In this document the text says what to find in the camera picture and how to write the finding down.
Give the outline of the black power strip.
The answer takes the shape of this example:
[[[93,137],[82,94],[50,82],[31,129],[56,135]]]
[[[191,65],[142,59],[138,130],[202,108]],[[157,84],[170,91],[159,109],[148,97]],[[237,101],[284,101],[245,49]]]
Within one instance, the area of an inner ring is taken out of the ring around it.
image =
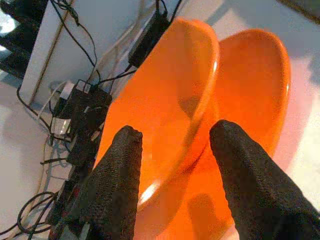
[[[64,230],[61,223],[63,217],[68,215],[76,197],[80,191],[80,185],[92,171],[95,157],[99,149],[101,138],[78,138],[69,153],[66,162],[72,165],[68,179],[64,181],[56,200],[49,211],[45,223],[51,226],[48,240],[59,240]]]

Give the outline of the black power adapter brick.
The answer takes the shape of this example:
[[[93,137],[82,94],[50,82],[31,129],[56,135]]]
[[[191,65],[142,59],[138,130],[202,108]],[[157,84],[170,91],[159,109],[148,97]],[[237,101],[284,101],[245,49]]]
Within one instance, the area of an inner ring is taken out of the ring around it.
[[[167,30],[170,22],[167,13],[154,13],[147,22],[143,31],[135,41],[132,49],[128,54],[128,63],[130,66],[139,68],[155,47],[161,36]]]

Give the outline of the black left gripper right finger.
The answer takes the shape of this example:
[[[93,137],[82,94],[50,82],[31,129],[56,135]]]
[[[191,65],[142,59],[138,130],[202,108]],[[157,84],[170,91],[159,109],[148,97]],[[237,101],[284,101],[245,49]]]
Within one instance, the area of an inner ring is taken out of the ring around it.
[[[320,212],[238,124],[219,120],[209,140],[239,240],[320,240]]]

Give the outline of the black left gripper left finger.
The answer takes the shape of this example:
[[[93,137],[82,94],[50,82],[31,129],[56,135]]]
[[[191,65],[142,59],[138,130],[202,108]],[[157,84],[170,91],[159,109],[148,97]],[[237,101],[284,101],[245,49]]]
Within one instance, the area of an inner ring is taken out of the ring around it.
[[[79,220],[89,240],[133,240],[140,186],[143,134],[126,125],[81,188]]]

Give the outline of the orange plastic bowl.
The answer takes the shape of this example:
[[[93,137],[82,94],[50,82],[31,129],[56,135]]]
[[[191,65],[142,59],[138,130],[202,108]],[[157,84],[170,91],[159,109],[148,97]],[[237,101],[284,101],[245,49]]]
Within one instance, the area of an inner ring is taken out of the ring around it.
[[[97,159],[122,127],[142,133],[139,210],[204,151],[217,117],[212,100],[219,63],[212,27],[176,18],[112,101]]]

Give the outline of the orange plastic plate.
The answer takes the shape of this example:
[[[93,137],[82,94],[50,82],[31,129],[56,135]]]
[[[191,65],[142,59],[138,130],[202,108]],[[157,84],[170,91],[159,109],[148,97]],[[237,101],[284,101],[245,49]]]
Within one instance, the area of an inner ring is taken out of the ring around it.
[[[290,61],[273,33],[249,29],[220,42],[218,117],[240,125],[272,156],[288,107]],[[233,224],[221,174],[207,146],[136,217],[134,240],[219,240]]]

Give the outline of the black charger box white labels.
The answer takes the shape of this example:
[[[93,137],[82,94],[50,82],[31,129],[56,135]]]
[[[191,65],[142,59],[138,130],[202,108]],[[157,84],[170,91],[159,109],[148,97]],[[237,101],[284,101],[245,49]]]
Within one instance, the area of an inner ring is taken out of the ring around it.
[[[53,106],[50,133],[55,138],[73,140],[84,126],[95,129],[106,117],[112,96],[101,88],[78,80],[66,81],[56,90],[57,102]]]

